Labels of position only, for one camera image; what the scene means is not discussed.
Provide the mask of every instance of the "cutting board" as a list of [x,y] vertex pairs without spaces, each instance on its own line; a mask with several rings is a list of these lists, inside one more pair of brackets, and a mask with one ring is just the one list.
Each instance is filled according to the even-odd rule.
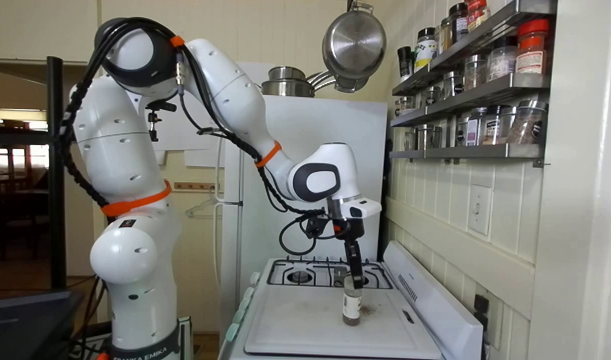
[[401,292],[363,289],[360,324],[343,321],[344,289],[269,285],[244,350],[249,354],[438,360],[441,352]]

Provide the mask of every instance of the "stainless steel pot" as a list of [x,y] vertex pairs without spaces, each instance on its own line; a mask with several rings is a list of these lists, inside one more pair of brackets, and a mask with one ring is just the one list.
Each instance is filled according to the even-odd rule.
[[306,75],[303,71],[299,70],[294,66],[276,66],[267,72],[267,78],[269,80],[282,80],[282,79],[297,79],[305,80]]
[[316,86],[306,80],[283,79],[267,80],[261,84],[263,95],[297,96],[299,98],[314,98],[315,92],[335,83],[335,80],[320,82]]
[[377,71],[386,54],[386,31],[373,7],[355,1],[338,16],[323,37],[323,63],[336,79],[335,89],[355,92]]

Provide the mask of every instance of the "white cabinet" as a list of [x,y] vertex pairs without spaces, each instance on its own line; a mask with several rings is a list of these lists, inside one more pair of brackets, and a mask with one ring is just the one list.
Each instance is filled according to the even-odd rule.
[[96,29],[96,0],[0,0],[0,59],[87,62]]

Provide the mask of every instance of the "white refrigerator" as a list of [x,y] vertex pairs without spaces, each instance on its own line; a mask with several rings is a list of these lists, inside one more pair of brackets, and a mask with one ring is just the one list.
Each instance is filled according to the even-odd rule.
[[[363,196],[381,200],[387,111],[385,102],[356,102],[325,98],[264,95],[269,133],[280,142],[295,163],[310,156],[326,142],[344,142],[352,148]],[[270,258],[285,258],[279,245],[282,228],[297,217],[278,212],[268,201],[252,158],[236,146],[225,145],[225,178],[219,264],[221,335],[230,326],[254,272]],[[288,201],[292,207],[315,209],[326,205]],[[376,260],[379,215],[364,221],[365,235],[358,242],[363,259]],[[323,236],[333,234],[331,223]],[[290,249],[303,251],[312,240],[292,226],[284,235]],[[345,257],[344,242],[319,240],[307,255],[325,259]]]

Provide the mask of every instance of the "wall shelf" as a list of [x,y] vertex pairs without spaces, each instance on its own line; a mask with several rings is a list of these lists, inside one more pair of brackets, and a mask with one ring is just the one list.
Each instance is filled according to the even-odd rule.
[[422,109],[416,109],[392,119],[390,126],[410,127],[441,120],[464,110],[510,100],[523,93],[550,88],[550,78],[540,73],[509,73],[498,79],[484,82],[468,91],[437,101]]
[[404,159],[543,159],[543,157],[544,146],[537,143],[502,143],[499,145],[429,148],[425,151],[390,151],[390,158]]
[[425,68],[416,71],[397,85],[392,89],[392,95],[414,95],[441,79],[443,73],[456,70],[465,57],[476,54],[496,39],[515,32],[519,25],[556,12],[557,0],[512,0],[463,39],[432,59]]

